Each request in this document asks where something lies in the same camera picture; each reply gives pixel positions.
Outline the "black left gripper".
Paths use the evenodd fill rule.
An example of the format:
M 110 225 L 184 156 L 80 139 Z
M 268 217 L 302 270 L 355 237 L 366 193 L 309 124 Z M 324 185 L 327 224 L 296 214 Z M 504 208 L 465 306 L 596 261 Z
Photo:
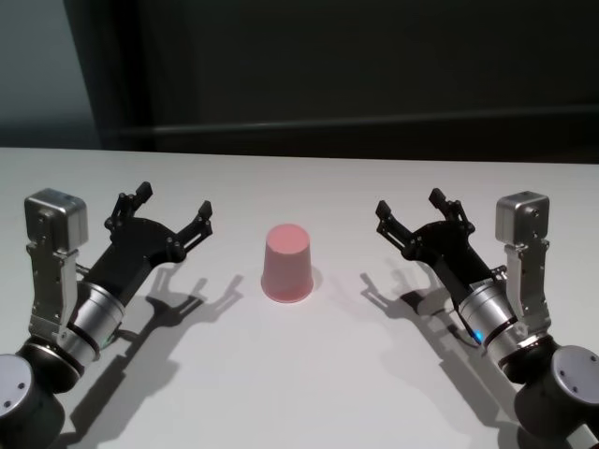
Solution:
M 182 262 L 212 234 L 209 200 L 201 204 L 196 217 L 178 233 L 152 220 L 132 218 L 152 195 L 148 181 L 142 182 L 134 194 L 118 195 L 112 214 L 105 221 L 105 227 L 113 229 L 111 244 L 86 274 L 86 282 L 103 288 L 124 307 L 154 268 Z

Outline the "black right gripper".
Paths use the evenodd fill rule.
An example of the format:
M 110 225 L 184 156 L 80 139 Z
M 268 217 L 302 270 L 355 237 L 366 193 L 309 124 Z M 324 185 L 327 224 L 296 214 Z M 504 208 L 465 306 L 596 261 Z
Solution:
M 458 307 L 473 293 L 473 284 L 491 278 L 491 271 L 469 242 L 475 226 L 461 202 L 448 200 L 439 188 L 431 190 L 429 201 L 446 221 L 425 224 L 413 233 L 394 217 L 387 202 L 380 200 L 375 210 L 379 219 L 376 232 L 404 259 L 432 268 Z

